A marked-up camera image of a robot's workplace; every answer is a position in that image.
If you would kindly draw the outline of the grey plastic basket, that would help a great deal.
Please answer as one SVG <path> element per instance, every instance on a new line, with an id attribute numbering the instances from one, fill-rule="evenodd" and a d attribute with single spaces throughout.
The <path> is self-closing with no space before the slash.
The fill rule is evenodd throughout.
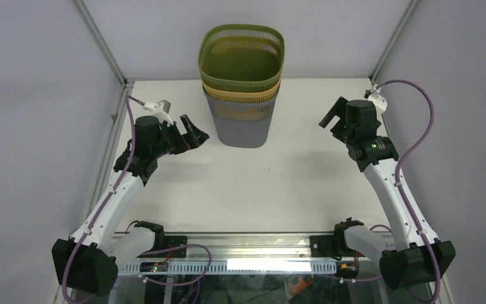
<path id="1" fill-rule="evenodd" d="M 278 93 L 261 103 L 233 103 L 204 93 L 220 142 L 236 148 L 258 148 L 266 142 Z"/>

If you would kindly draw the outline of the yellow plastic basket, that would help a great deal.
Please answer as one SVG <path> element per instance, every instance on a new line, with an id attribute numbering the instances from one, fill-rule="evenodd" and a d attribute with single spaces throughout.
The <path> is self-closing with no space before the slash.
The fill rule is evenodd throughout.
<path id="1" fill-rule="evenodd" d="M 203 80 L 202 88 L 206 91 L 209 97 L 218 99 L 220 101 L 233 102 L 233 103 L 262 103 L 265 102 L 278 92 L 281 84 L 279 80 L 271 89 L 261 92 L 233 92 L 233 91 L 222 91 L 218 89 L 213 89 L 208 86 Z"/>

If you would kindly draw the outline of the green plastic basket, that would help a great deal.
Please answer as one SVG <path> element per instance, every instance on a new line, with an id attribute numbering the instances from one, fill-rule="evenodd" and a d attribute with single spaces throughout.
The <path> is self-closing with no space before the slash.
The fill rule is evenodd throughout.
<path id="1" fill-rule="evenodd" d="M 282 75 L 285 39 L 264 25 L 224 24 L 210 29 L 199 48 L 197 65 L 207 86 L 221 91 L 262 92 Z"/>

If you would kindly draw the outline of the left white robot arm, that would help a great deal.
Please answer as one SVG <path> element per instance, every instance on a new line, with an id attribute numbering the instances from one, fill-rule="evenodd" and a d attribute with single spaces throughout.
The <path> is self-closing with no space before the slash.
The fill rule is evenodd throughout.
<path id="1" fill-rule="evenodd" d="M 146 253 L 158 257 L 170 250 L 161 224 L 140 220 L 121 239 L 113 240 L 125 212 L 145 188 L 165 155 L 179 155 L 202 146 L 209 135 L 197 128 L 187 115 L 180 117 L 186 129 L 176 123 L 142 116 L 132 124 L 132 136 L 117 158 L 109 184 L 82 225 L 67 239 L 57 239 L 51 253 L 63 296 L 72 288 L 88 298 L 110 293 L 119 270 Z"/>

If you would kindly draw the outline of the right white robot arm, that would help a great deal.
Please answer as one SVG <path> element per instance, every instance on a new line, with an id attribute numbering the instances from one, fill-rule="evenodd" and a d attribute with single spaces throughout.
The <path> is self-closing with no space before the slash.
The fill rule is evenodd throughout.
<path id="1" fill-rule="evenodd" d="M 456 257 L 451 241 L 441 241 L 421 214 L 398 167 L 399 155 L 392 141 L 379 136 L 377 109 L 365 99 L 340 97 L 319 125 L 333 119 L 332 136 L 346 145 L 349 157 L 374 189 L 389 222 L 392 241 L 371 232 L 359 220 L 335 225 L 332 239 L 320 251 L 340 259 L 358 252 L 375 262 L 386 285 L 393 290 L 435 282 Z"/>

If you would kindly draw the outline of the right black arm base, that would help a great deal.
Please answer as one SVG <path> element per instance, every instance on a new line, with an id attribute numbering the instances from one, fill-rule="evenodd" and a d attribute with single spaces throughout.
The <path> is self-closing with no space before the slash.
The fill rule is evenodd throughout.
<path id="1" fill-rule="evenodd" d="M 344 257 L 354 257 L 355 251 L 347 246 L 344 233 L 348 228 L 358 225 L 364 225 L 364 223 L 349 217 L 345 221 L 335 224 L 332 232 L 311 235 L 309 237 L 311 256 L 313 258 L 329 257 L 338 261 Z"/>

